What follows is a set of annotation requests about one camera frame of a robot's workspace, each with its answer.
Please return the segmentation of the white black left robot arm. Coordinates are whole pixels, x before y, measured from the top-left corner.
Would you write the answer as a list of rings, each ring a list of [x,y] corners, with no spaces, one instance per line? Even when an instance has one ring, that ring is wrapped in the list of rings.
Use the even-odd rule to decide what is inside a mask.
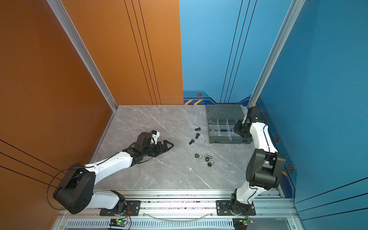
[[[132,143],[113,156],[88,165],[76,163],[65,170],[65,175],[53,192],[53,198],[71,214],[85,209],[103,209],[120,216],[127,209],[126,198],[116,190],[102,191],[95,185],[110,175],[144,162],[144,157],[155,158],[174,147],[164,140],[140,148]]]

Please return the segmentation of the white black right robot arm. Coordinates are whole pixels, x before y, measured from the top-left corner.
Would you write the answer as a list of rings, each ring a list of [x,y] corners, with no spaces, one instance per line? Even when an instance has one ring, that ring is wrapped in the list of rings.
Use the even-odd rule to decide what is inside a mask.
[[[238,121],[234,132],[243,138],[251,138],[255,145],[246,169],[246,180],[231,195],[229,208],[238,216],[247,215],[258,195],[279,186],[286,157],[273,145],[266,123]]]

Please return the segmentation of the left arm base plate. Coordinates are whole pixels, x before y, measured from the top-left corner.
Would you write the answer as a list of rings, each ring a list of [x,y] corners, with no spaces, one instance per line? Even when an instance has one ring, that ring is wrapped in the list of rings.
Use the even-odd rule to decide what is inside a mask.
[[[101,209],[100,216],[125,217],[129,215],[135,217],[139,215],[140,207],[141,201],[139,200],[119,201],[113,209]]]

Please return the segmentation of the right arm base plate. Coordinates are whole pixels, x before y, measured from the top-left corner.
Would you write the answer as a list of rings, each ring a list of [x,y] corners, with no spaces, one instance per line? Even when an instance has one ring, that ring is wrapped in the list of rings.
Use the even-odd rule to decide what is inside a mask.
[[[216,211],[218,216],[255,216],[254,204],[245,205],[230,200],[217,200]]]

